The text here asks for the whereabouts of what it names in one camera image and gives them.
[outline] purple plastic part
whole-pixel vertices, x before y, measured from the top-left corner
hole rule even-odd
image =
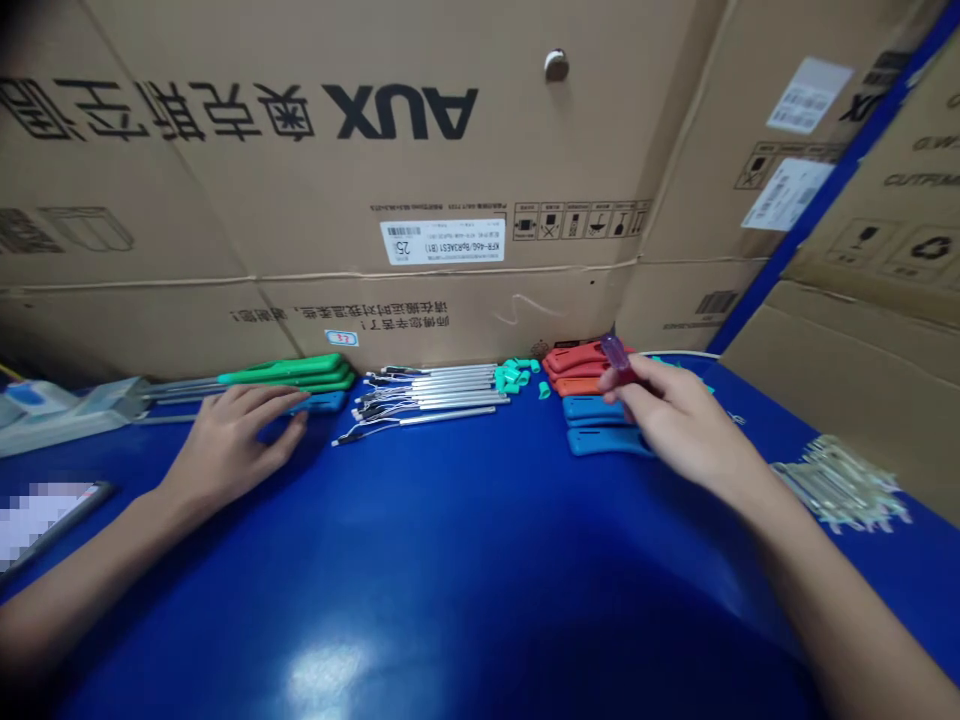
[[[627,351],[616,335],[607,333],[600,338],[600,347],[603,348],[603,354],[607,360],[620,372],[626,372],[630,369],[630,358],[627,357]]]

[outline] blue work surface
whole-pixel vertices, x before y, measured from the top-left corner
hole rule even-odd
[[[767,460],[815,437],[719,365],[699,369]],[[138,583],[66,663],[59,714],[822,715],[733,514],[659,461],[574,458],[555,395],[533,385],[494,415],[329,447],[350,425],[312,418],[287,468]],[[154,487],[186,433],[130,427],[0,460],[0,490],[120,488],[4,598]],[[957,681],[960,534],[908,503],[914,525],[837,544]]]

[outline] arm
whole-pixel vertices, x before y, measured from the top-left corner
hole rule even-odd
[[[39,679],[167,550],[283,466],[306,414],[271,446],[257,433],[306,397],[296,388],[238,385],[205,399],[163,482],[0,607],[0,671]]]
[[[769,470],[699,378],[640,355],[642,384],[600,379],[660,458],[732,507],[756,536],[771,583],[838,718],[956,718],[960,692]]]

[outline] number label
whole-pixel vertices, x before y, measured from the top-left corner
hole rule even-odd
[[[360,343],[357,341],[357,334],[344,332],[343,330],[327,330],[327,342],[331,345],[347,345],[356,347]]]

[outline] green handle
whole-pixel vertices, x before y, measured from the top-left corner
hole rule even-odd
[[[357,376],[353,373],[347,375],[346,378],[340,382],[335,383],[325,383],[323,385],[307,385],[306,387],[301,386],[300,390],[302,392],[309,393],[321,393],[321,392],[335,392],[337,390],[349,390],[353,386],[353,381],[357,379]]]
[[[353,369],[348,363],[340,363],[337,369],[331,373],[321,373],[319,375],[296,375],[294,377],[277,378],[276,380],[264,380],[264,385],[290,385],[291,387],[304,387],[306,385],[323,385],[326,383],[335,383],[343,380]]]
[[[279,380],[296,375],[329,373],[337,367],[340,360],[340,353],[318,355],[317,357],[302,358],[300,360],[277,360],[275,362],[254,365],[245,370],[239,370],[233,373],[224,373],[217,378],[217,382],[223,383],[224,385],[236,385],[237,383]]]

